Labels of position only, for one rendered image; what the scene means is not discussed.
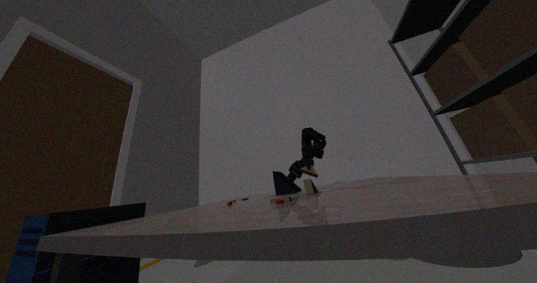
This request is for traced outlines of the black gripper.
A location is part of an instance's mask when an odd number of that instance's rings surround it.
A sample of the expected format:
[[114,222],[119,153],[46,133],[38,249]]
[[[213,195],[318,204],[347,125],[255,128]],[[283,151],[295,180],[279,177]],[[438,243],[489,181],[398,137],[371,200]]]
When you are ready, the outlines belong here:
[[[312,152],[313,151],[313,152]],[[311,164],[314,166],[314,148],[310,144],[304,144],[302,146],[302,158],[303,166],[308,168],[308,171],[311,171]]]

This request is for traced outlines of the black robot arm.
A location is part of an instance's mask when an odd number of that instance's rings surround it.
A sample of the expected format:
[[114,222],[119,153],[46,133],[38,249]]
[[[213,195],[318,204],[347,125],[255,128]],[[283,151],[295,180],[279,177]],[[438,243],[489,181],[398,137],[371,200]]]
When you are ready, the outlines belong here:
[[[302,130],[302,146],[304,144],[310,144],[311,140],[314,141],[313,148],[314,148],[314,156],[316,158],[322,159],[324,151],[323,149],[326,147],[326,136],[320,134],[319,132],[313,130],[310,128],[304,128]],[[321,140],[321,141],[320,141]],[[290,174],[287,176],[287,178],[284,178],[287,180],[290,184],[294,185],[294,181],[298,178],[300,179],[302,177],[302,172],[300,172],[300,169],[303,168],[303,158],[300,161],[296,161],[293,163],[289,169]]]

